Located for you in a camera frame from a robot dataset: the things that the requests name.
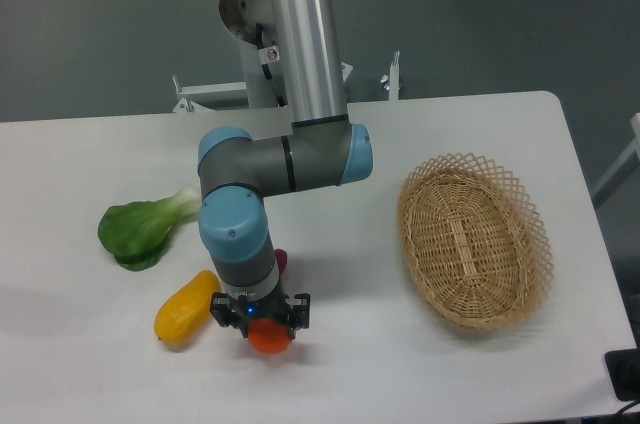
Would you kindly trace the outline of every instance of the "yellow squash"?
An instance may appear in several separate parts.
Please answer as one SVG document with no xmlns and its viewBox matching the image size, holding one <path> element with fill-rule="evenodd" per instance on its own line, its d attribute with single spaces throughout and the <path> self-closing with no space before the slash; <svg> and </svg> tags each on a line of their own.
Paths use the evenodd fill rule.
<svg viewBox="0 0 640 424">
<path fill-rule="evenodd" d="M 183 344 L 194 336 L 211 317 L 211 296 L 220 290 L 220 282 L 211 271 L 201 271 L 160 308 L 153 329 L 170 345 Z"/>
</svg>

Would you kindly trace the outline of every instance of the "orange ball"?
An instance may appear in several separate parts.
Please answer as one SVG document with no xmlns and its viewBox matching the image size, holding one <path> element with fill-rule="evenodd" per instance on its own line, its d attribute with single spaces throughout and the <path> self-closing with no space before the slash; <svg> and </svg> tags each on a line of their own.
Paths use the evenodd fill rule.
<svg viewBox="0 0 640 424">
<path fill-rule="evenodd" d="M 249 344 L 262 354 L 279 354 L 291 344 L 286 327 L 271 319 L 256 319 L 249 323 Z"/>
</svg>

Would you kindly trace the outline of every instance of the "oval basket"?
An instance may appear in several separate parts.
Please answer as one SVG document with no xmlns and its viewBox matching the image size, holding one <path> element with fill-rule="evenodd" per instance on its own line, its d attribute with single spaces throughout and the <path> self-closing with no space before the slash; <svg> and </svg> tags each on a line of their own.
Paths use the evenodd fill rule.
<svg viewBox="0 0 640 424">
<path fill-rule="evenodd" d="M 520 181 L 493 160 L 448 154 L 418 166 L 397 218 L 413 281 L 448 321 L 510 326 L 547 296 L 553 264 L 543 223 Z"/>
</svg>

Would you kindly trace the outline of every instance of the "green leafy vegetable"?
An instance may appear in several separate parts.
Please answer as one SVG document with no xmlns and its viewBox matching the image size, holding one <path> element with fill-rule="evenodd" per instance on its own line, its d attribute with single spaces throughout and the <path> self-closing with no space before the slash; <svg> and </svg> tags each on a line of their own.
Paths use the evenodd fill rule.
<svg viewBox="0 0 640 424">
<path fill-rule="evenodd" d="M 185 186 L 159 201 L 112 206 L 98 224 L 98 238 L 122 267 L 143 271 L 158 263 L 169 249 L 173 231 L 195 218 L 201 203 L 200 191 Z"/>
</svg>

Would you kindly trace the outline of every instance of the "blue joint cap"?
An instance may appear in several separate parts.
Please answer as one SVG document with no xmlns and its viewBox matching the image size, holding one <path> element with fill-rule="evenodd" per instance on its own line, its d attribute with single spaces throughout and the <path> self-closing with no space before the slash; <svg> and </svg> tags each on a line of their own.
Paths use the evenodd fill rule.
<svg viewBox="0 0 640 424">
<path fill-rule="evenodd" d="M 218 127 L 207 132 L 204 137 L 200 139 L 200 144 L 198 145 L 198 169 L 200 168 L 200 164 L 202 163 L 204 156 L 207 155 L 207 152 L 221 142 L 238 137 L 241 139 L 248 139 L 249 141 L 252 140 L 251 135 L 239 127 Z"/>
<path fill-rule="evenodd" d="M 200 208 L 198 226 L 214 261 L 245 262 L 269 237 L 267 213 L 260 198 L 240 186 L 221 187 L 209 194 Z"/>
<path fill-rule="evenodd" d="M 373 150 L 369 139 L 369 131 L 362 124 L 351 124 L 351 146 L 349 157 L 340 179 L 342 184 L 362 181 L 373 171 Z"/>
</svg>

